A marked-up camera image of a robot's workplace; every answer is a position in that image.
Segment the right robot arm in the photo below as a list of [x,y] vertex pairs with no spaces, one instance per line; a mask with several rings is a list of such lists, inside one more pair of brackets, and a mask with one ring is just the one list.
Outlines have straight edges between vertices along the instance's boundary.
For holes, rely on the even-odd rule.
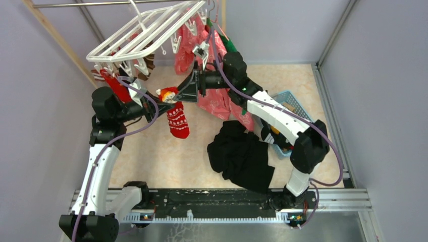
[[276,102],[248,77],[247,64],[239,52],[228,52],[214,67],[213,71],[204,71],[195,63],[173,100],[196,102],[198,95],[205,95],[207,89],[228,87],[233,103],[276,128],[293,147],[290,156],[293,169],[283,194],[271,202],[276,209],[297,208],[304,201],[313,172],[330,150],[325,123],[308,121]]

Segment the red patterned sock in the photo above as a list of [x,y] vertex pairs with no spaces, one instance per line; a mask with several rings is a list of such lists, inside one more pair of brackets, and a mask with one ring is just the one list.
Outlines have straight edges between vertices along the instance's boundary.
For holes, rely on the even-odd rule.
[[175,138],[186,139],[190,134],[190,129],[184,114],[184,106],[181,101],[174,100],[178,94],[178,88],[166,87],[157,89],[156,94],[160,101],[173,104],[173,107],[166,112],[170,133]]

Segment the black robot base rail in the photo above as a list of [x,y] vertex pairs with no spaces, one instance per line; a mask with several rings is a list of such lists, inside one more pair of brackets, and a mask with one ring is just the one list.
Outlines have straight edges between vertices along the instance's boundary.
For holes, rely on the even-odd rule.
[[259,194],[245,189],[109,189],[104,210],[89,208],[78,216],[76,193],[70,214],[61,224],[109,231],[122,223],[278,223],[300,229],[317,212],[366,212],[372,209],[364,189],[309,189],[296,202],[285,203],[282,189]]

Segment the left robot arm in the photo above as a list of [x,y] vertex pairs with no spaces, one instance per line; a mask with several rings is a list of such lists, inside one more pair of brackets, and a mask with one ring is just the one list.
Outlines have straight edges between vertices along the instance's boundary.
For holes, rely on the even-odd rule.
[[115,241],[119,225],[134,208],[150,205],[151,194],[143,181],[125,183],[120,193],[107,203],[109,182],[116,160],[127,135],[125,123],[154,117],[173,108],[149,92],[140,103],[123,103],[110,87],[100,87],[92,93],[92,131],[88,166],[82,188],[68,214],[61,215],[59,227],[71,241]]

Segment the mustard yellow striped sock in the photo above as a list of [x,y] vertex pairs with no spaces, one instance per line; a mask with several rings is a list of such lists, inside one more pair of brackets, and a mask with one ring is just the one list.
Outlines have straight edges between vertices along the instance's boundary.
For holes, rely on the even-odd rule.
[[271,132],[273,133],[273,134],[275,134],[275,135],[278,135],[279,133],[280,133],[280,131],[279,130],[277,130],[275,127],[273,127],[273,126],[270,126],[270,130],[271,130]]

